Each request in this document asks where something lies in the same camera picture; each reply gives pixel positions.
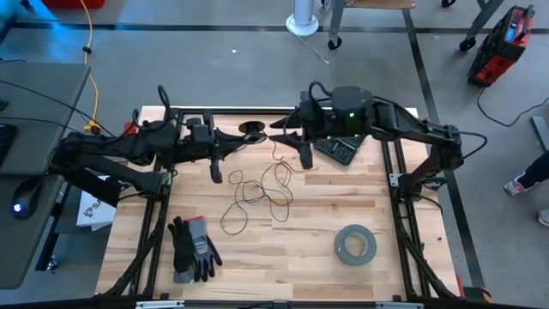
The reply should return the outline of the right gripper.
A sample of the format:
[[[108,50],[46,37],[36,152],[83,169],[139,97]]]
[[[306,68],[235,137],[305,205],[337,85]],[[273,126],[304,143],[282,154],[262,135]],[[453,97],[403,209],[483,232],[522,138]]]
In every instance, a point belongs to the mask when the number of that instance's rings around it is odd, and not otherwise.
[[[323,98],[315,98],[311,91],[303,91],[301,93],[301,102],[299,104],[299,115],[290,114],[269,125],[270,128],[302,128],[303,135],[299,138],[299,140],[295,132],[292,134],[270,135],[268,138],[273,142],[278,142],[291,148],[298,148],[300,163],[304,169],[312,169],[313,167],[311,144],[318,139],[333,136],[333,133],[330,131],[330,125],[329,133],[326,136],[315,138],[311,134],[313,105],[317,103],[319,106],[325,107],[329,106],[329,102],[331,101],[331,92],[326,91],[324,94],[325,96]],[[327,119],[329,120],[330,114],[328,112],[325,113],[327,115]]]

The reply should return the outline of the black keyboard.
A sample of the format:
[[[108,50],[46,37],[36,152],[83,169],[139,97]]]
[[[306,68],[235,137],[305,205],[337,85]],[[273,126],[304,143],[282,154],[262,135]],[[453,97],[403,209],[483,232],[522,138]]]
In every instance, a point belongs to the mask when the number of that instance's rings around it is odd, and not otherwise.
[[[3,164],[11,148],[17,127],[12,124],[0,124],[0,166]]]

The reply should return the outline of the grey tape roll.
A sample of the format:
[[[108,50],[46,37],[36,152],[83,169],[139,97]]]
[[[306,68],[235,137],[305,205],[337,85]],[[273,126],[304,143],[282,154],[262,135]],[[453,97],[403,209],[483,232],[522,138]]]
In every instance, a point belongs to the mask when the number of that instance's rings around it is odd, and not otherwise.
[[[365,241],[365,251],[359,255],[353,255],[346,247],[346,239],[352,234]],[[334,238],[335,255],[346,265],[363,266],[371,262],[377,254],[377,241],[373,232],[367,227],[352,224],[342,228]]]

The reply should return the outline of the wooden top work table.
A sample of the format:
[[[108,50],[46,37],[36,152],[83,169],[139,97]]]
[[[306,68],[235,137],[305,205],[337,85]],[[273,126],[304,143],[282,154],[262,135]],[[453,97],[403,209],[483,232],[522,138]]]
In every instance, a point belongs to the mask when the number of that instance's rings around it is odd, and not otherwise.
[[[328,47],[331,51],[341,46],[339,31],[343,10],[345,8],[361,9],[413,9],[416,0],[321,0],[325,9],[331,10],[329,24]],[[492,18],[504,0],[475,0],[480,12],[475,17],[472,26],[468,29],[465,39],[460,43],[461,52],[467,52],[476,44],[476,36],[484,25]]]

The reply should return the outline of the white printed bag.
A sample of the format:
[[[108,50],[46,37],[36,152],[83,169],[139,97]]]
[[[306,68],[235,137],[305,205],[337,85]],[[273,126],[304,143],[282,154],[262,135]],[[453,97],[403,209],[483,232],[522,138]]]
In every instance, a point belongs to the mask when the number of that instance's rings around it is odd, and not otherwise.
[[[101,202],[87,192],[81,194],[81,200],[76,217],[78,227],[89,227],[97,231],[111,225],[117,209],[108,203]]]

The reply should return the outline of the silver metal bracket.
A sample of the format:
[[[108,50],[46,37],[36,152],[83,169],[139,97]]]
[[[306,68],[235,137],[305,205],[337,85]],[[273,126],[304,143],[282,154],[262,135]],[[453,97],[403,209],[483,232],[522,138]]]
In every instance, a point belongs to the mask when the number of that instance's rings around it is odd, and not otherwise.
[[[375,309],[425,309],[423,304],[412,302],[377,302]]]
[[[136,302],[135,309],[180,309],[184,308],[183,300],[148,300]]]

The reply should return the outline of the grey desk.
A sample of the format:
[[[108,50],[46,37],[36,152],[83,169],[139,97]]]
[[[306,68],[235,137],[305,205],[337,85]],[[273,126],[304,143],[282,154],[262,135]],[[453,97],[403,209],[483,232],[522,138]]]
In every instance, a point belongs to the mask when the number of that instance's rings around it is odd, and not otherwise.
[[[0,124],[17,127],[0,166],[0,289],[18,288],[33,260],[63,184],[49,174],[49,155],[68,128],[90,68],[85,64],[0,62]],[[11,213],[15,189],[39,178],[38,206],[26,220]]]

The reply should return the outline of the white pole base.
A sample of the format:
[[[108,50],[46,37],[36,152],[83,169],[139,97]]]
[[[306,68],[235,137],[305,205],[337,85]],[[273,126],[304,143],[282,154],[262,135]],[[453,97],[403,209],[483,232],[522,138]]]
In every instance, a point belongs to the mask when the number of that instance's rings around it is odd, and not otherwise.
[[[299,37],[314,34],[319,28],[319,20],[315,16],[315,0],[294,0],[293,12],[287,17],[286,27],[290,33]]]

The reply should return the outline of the black cord spool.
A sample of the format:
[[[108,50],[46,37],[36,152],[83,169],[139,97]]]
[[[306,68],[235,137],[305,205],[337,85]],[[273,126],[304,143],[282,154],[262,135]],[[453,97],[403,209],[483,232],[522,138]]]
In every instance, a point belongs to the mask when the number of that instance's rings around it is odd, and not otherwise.
[[[244,134],[246,144],[258,144],[267,139],[265,124],[261,121],[247,121],[239,125],[238,130]]]

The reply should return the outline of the open black bit case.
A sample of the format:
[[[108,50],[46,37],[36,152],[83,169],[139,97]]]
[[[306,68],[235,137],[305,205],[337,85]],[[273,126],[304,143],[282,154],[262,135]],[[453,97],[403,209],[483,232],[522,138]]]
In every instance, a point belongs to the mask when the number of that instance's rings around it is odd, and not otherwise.
[[[349,166],[364,140],[365,135],[331,137],[316,140],[314,148],[342,165]]]

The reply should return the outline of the black computer mouse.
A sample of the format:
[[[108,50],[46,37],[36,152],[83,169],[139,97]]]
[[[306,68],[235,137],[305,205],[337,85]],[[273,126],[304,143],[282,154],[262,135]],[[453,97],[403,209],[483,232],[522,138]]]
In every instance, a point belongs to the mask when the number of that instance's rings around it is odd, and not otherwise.
[[[41,182],[39,178],[28,179],[16,189],[11,200],[11,213],[17,220],[30,218],[37,206]]]

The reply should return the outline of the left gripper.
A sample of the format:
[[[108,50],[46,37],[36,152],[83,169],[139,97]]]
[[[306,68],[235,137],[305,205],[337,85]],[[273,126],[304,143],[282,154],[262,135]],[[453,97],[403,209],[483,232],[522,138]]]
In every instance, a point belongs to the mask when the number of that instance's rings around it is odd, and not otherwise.
[[[211,130],[212,143],[198,144],[188,139],[188,126],[192,124],[208,124]],[[214,120],[210,110],[204,110],[202,118],[187,118],[181,125],[188,131],[188,135],[178,140],[173,149],[172,164],[195,162],[202,159],[210,160],[210,176],[214,183],[222,182],[222,174],[219,167],[219,157],[226,157],[238,151],[244,146],[255,145],[266,140],[263,132],[254,131],[244,133],[241,136],[228,134],[219,129],[214,129]]]

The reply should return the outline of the grey black work glove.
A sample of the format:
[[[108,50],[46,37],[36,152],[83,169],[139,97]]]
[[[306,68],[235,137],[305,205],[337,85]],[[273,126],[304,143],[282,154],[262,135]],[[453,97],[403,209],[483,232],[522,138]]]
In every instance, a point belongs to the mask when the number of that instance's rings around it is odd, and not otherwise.
[[[172,235],[172,244],[174,247],[174,282],[191,283],[194,281],[194,266],[196,262],[193,255],[193,243],[189,223],[183,221],[180,216],[177,216],[168,225],[168,230]]]
[[[214,266],[216,264],[221,266],[223,262],[207,234],[205,218],[203,216],[195,216],[188,218],[186,221],[189,225],[190,237],[193,244],[195,281],[206,282],[209,278],[215,277]]]

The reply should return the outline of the red floor bin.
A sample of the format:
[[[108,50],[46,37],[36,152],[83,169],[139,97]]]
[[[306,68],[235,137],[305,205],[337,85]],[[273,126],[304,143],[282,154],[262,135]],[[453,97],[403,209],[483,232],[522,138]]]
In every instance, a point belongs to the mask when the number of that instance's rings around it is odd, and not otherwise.
[[[48,9],[101,9],[106,0],[41,0]]]

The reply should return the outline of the person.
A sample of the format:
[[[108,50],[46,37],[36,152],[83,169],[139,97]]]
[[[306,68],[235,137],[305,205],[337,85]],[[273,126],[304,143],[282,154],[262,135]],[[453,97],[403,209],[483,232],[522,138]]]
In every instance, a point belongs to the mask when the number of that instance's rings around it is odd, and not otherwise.
[[[549,179],[549,151],[533,161],[523,172],[504,185],[511,196],[527,192]]]

